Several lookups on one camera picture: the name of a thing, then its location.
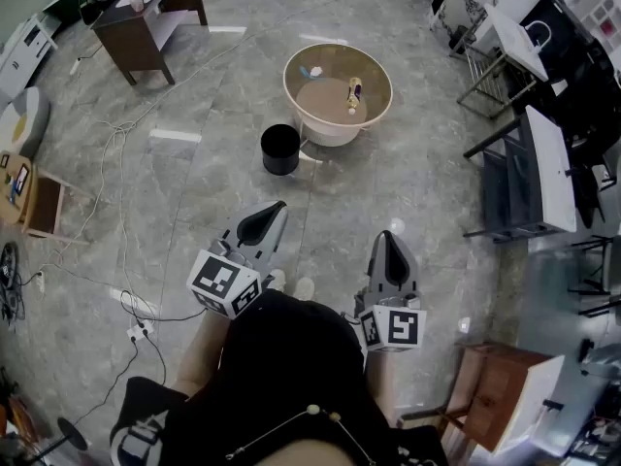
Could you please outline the white low cabinet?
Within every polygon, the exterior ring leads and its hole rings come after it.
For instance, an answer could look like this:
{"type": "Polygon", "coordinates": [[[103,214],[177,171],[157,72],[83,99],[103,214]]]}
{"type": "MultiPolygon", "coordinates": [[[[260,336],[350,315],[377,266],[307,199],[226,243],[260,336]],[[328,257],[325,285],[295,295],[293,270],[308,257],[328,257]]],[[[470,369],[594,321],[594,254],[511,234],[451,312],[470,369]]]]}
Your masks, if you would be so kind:
{"type": "Polygon", "coordinates": [[[57,44],[37,15],[21,23],[0,54],[0,91],[10,99],[27,86],[35,70],[57,44]]]}

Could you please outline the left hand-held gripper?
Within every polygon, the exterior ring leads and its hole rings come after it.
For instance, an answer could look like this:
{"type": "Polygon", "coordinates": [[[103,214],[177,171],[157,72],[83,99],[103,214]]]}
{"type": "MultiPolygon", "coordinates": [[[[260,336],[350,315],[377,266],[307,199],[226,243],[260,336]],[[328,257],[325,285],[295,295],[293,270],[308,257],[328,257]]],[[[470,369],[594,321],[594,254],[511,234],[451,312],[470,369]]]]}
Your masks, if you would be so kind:
{"type": "Polygon", "coordinates": [[[207,309],[237,318],[264,292],[269,260],[288,218],[284,201],[268,201],[235,212],[224,233],[199,250],[186,281],[207,309]]]}

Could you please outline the dark wooden desk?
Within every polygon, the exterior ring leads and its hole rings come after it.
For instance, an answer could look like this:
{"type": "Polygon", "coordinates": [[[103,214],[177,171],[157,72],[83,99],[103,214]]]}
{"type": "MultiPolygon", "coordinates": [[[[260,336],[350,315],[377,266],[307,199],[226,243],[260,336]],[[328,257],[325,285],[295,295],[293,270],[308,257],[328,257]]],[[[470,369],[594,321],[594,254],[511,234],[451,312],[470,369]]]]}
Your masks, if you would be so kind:
{"type": "Polygon", "coordinates": [[[175,79],[164,58],[163,48],[178,26],[197,17],[201,26],[208,20],[203,0],[143,0],[136,13],[129,0],[115,0],[94,22],[92,29],[118,70],[130,85],[135,72],[159,71],[169,84],[175,79]]]}

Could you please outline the white faucet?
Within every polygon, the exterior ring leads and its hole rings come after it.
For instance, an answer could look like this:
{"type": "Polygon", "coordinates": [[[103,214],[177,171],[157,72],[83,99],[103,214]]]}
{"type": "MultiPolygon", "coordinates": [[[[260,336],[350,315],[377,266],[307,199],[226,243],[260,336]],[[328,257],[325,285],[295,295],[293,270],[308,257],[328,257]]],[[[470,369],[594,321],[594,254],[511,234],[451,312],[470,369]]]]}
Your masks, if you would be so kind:
{"type": "Polygon", "coordinates": [[[535,49],[544,48],[552,37],[551,28],[542,20],[536,19],[524,26],[528,38],[531,40],[535,49]]]}

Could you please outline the black standing fan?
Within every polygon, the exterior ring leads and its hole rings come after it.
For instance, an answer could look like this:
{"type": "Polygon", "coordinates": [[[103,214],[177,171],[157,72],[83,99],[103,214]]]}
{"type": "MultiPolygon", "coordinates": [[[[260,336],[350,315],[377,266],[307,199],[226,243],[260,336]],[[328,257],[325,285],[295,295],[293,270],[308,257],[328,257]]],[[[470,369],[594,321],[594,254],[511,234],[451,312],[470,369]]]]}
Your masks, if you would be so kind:
{"type": "Polygon", "coordinates": [[[41,462],[47,455],[60,448],[65,443],[69,443],[74,449],[78,451],[86,451],[88,444],[82,433],[77,427],[65,417],[59,417],[56,420],[57,427],[61,432],[61,437],[50,445],[44,447],[40,452],[36,453],[32,458],[28,459],[24,466],[34,466],[38,462],[41,462]]]}

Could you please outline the small wooden stool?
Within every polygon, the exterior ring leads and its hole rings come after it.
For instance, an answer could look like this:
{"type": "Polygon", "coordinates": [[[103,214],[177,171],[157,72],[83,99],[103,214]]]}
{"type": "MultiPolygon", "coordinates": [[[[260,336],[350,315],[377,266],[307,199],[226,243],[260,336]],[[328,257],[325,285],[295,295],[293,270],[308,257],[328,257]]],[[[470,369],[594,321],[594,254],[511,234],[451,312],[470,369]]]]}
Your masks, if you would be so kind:
{"type": "Polygon", "coordinates": [[[450,466],[477,449],[496,457],[532,437],[543,417],[564,406],[552,399],[565,357],[487,342],[457,345],[461,355],[447,404],[405,414],[401,429],[433,426],[450,466]]]}

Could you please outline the person's right forearm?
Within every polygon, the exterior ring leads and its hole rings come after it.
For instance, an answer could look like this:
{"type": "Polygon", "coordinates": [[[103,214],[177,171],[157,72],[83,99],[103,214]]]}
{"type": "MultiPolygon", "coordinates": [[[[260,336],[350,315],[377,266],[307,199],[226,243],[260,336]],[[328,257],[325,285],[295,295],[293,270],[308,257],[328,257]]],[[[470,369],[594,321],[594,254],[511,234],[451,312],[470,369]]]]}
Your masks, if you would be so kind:
{"type": "Polygon", "coordinates": [[[365,377],[370,393],[388,419],[395,412],[395,353],[369,351],[365,362],[365,377]]]}

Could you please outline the black shelf with white top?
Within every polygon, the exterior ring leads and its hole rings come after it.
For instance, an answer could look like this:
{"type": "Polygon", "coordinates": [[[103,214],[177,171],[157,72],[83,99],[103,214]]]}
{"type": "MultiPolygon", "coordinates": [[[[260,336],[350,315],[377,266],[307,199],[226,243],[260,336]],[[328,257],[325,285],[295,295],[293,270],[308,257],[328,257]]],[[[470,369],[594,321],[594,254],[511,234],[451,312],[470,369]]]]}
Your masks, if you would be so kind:
{"type": "Polygon", "coordinates": [[[561,128],[528,105],[464,153],[482,157],[483,225],[463,234],[496,244],[577,229],[570,163],[561,128]]]}

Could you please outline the person's black top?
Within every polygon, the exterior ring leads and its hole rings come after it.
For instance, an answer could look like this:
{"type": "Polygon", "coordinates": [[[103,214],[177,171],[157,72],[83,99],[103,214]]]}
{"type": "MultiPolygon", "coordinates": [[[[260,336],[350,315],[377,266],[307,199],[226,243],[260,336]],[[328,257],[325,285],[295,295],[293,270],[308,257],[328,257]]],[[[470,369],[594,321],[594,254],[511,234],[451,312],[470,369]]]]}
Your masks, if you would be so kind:
{"type": "Polygon", "coordinates": [[[218,369],[195,395],[126,385],[114,466],[448,466],[437,431],[390,425],[365,354],[334,310],[280,291],[231,320],[218,369]]]}

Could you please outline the black waste bin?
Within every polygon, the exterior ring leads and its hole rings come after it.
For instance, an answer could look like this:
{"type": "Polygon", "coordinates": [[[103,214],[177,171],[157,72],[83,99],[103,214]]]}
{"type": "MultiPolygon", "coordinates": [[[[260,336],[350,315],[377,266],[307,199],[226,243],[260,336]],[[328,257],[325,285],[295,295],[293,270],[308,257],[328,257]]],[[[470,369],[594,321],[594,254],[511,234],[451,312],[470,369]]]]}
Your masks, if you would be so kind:
{"type": "Polygon", "coordinates": [[[268,127],[260,141],[264,168],[276,176],[291,174],[299,164],[300,145],[300,134],[291,125],[268,127]]]}

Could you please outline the black partition panel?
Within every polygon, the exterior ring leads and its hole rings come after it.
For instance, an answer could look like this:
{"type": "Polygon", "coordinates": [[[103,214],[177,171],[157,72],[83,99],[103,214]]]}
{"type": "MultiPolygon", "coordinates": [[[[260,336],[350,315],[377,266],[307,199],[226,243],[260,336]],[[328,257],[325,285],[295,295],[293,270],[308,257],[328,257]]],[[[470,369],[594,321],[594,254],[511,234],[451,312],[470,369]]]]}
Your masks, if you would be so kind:
{"type": "Polygon", "coordinates": [[[602,44],[564,0],[539,0],[521,24],[531,40],[552,37],[539,53],[548,80],[522,101],[558,125],[573,164],[595,164],[621,139],[621,86],[602,44]]]}

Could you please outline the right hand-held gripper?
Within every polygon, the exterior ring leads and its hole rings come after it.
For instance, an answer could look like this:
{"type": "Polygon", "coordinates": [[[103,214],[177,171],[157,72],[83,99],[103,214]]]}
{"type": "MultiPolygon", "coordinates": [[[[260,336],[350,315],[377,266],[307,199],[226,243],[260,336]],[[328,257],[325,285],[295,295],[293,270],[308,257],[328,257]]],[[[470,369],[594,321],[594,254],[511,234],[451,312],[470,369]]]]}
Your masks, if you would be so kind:
{"type": "MultiPolygon", "coordinates": [[[[417,263],[408,245],[387,230],[375,238],[371,256],[371,282],[414,287],[417,263]]],[[[426,312],[417,288],[380,298],[363,288],[355,295],[355,318],[361,325],[368,351],[400,352],[422,344],[426,312]]]]}

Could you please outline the person's left forearm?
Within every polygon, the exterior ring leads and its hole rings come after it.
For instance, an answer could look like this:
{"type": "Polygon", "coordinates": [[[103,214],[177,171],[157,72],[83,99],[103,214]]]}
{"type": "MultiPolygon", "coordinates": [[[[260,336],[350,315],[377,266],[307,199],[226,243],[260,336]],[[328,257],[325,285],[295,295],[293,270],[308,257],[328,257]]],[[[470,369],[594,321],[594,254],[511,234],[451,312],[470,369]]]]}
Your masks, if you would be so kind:
{"type": "Polygon", "coordinates": [[[173,384],[173,389],[187,397],[195,395],[218,369],[231,320],[207,312],[187,348],[173,384]]]}

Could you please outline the white sink table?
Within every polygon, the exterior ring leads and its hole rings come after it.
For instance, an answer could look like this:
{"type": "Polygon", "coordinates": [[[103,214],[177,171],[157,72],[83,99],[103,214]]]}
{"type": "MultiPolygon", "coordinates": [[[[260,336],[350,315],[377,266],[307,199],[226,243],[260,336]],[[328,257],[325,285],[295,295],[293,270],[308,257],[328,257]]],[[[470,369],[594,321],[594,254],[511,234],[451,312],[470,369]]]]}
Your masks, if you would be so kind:
{"type": "Polygon", "coordinates": [[[526,29],[489,4],[485,5],[485,12],[505,56],[540,81],[547,82],[548,75],[539,58],[540,46],[533,44],[526,29]]]}

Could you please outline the grey round pouf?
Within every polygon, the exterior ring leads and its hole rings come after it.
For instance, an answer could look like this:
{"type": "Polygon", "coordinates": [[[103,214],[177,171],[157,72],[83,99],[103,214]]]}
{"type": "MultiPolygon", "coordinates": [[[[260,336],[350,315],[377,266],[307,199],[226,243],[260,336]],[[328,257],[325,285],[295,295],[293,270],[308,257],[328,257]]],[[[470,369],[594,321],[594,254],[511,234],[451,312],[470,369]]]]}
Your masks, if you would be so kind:
{"type": "Polygon", "coordinates": [[[37,86],[25,88],[13,100],[0,91],[0,151],[32,159],[49,123],[50,101],[37,86]]]}

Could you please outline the round glass-top table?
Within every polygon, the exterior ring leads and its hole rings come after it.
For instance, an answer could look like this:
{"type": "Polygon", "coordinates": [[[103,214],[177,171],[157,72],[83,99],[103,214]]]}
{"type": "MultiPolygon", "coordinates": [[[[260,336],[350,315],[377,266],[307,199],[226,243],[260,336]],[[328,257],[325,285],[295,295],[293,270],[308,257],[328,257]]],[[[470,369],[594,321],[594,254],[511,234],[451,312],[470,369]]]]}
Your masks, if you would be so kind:
{"type": "Polygon", "coordinates": [[[285,93],[313,143],[328,148],[351,142],[360,131],[379,122],[393,100],[393,86],[385,69],[369,54],[345,44],[320,43],[294,53],[282,74],[285,93]],[[302,76],[315,66],[322,75],[313,80],[302,76]],[[349,81],[362,81],[361,102],[356,114],[347,111],[349,81]]]}

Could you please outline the round wooden side table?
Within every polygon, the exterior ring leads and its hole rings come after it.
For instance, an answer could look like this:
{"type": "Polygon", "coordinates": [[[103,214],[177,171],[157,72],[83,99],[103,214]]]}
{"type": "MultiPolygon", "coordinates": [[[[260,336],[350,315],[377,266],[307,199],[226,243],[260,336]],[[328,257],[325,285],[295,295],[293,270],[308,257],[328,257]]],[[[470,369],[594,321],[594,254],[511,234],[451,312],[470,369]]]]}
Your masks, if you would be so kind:
{"type": "Polygon", "coordinates": [[[25,214],[33,179],[31,161],[18,153],[0,153],[0,220],[19,223],[25,214]]]}

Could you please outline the black metal chair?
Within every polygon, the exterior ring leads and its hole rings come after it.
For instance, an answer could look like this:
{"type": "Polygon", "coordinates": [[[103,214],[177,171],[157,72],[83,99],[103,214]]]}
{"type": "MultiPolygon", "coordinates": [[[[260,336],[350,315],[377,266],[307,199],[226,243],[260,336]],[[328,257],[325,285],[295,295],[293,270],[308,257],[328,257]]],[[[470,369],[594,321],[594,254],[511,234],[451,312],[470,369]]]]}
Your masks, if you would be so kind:
{"type": "Polygon", "coordinates": [[[621,235],[605,237],[592,235],[588,240],[571,244],[572,250],[579,250],[583,258],[595,254],[598,267],[578,281],[578,287],[569,288],[569,293],[580,299],[601,298],[600,305],[581,309],[578,314],[587,318],[615,314],[621,316],[621,235]]]}

